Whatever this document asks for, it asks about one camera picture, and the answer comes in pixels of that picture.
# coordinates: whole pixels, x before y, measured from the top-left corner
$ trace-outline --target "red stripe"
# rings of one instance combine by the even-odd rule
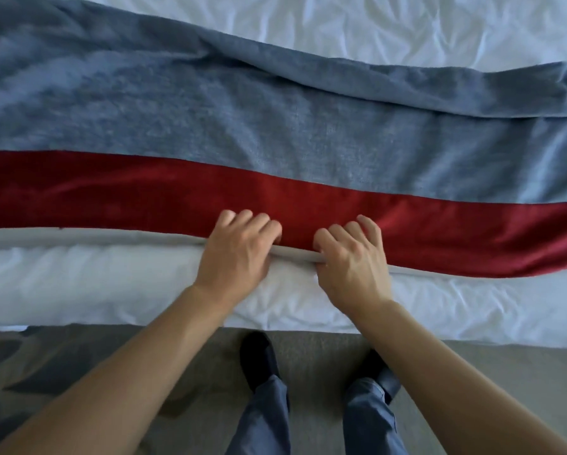
[[[358,213],[382,227],[393,265],[507,277],[567,268],[567,203],[460,203],[367,193],[190,161],[0,152],[0,228],[147,230],[207,237],[222,209],[263,211],[284,246]]]

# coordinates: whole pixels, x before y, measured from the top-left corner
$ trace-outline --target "right hand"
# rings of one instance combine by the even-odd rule
[[[313,245],[325,257],[316,264],[319,285],[352,321],[393,301],[382,232],[374,221],[359,215],[345,227],[321,228]]]

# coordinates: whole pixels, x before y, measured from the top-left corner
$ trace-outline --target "hand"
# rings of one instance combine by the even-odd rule
[[[267,214],[224,210],[208,238],[193,287],[232,311],[264,279],[281,224]]]
[[[314,238],[315,249],[325,257],[325,263],[316,265],[319,285],[354,322],[393,301],[380,228],[363,215],[357,221],[321,228]]]

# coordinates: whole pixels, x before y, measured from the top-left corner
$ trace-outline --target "white duvet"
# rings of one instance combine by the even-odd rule
[[[567,61],[567,0],[92,1],[373,64],[497,71]],[[146,324],[193,281],[201,248],[185,242],[0,230],[0,328]],[[399,302],[440,338],[567,348],[567,270],[503,280],[400,268],[392,275]],[[355,332],[327,302],[312,264],[282,258],[226,325]]]

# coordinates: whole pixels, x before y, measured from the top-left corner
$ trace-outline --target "forearm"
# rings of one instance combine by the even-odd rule
[[[567,454],[567,442],[397,303],[354,320],[450,455]]]
[[[193,289],[0,444],[1,454],[129,454],[226,313]]]

